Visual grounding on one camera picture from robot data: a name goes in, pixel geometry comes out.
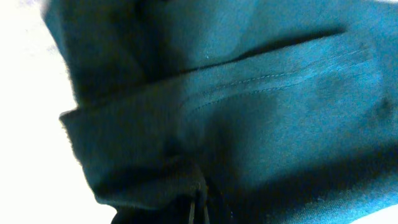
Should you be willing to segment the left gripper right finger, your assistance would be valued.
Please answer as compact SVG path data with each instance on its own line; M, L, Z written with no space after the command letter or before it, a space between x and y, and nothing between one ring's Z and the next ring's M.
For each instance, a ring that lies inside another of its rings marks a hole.
M210 217L208 213L208 206L205 204L203 207L203 224L210 224Z

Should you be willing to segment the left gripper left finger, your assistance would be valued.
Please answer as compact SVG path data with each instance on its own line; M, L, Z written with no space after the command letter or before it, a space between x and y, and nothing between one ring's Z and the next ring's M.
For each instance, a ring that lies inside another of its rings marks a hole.
M195 201L191 201L188 216L188 224L194 224L195 221Z

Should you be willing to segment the black t-shirt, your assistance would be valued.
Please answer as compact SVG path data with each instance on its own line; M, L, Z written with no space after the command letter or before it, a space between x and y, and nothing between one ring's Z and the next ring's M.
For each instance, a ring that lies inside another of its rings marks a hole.
M114 223L350 223L397 204L397 4L54 0L61 115Z

